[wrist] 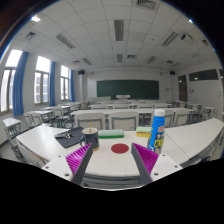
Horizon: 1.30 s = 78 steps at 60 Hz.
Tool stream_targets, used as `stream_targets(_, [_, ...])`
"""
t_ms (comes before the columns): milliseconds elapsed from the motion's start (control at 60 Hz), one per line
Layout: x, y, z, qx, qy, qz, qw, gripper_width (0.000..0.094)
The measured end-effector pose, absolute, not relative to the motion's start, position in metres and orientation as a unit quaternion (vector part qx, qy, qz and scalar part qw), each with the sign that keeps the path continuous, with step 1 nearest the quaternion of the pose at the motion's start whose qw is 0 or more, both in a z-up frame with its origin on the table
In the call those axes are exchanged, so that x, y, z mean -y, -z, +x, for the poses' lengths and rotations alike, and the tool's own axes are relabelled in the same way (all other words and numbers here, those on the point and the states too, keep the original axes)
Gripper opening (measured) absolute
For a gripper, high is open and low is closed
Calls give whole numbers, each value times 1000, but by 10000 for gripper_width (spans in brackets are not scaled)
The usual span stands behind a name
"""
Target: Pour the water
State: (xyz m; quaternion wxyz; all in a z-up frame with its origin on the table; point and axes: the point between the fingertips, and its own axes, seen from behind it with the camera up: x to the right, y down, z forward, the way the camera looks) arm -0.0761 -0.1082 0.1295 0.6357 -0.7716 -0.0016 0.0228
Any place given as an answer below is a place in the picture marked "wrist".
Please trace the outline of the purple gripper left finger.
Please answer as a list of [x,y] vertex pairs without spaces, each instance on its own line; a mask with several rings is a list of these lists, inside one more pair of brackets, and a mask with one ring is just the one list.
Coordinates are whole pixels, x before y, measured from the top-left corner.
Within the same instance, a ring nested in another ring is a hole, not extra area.
[[76,185],[81,184],[92,154],[93,150],[91,148],[91,144],[87,144],[65,157],[66,162],[73,174],[72,182]]

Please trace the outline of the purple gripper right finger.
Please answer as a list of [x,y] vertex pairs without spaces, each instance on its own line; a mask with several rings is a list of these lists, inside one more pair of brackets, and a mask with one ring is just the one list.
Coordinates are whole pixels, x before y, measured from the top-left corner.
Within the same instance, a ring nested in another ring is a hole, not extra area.
[[140,174],[140,183],[143,185],[151,183],[151,172],[159,155],[137,143],[132,144],[131,153]]

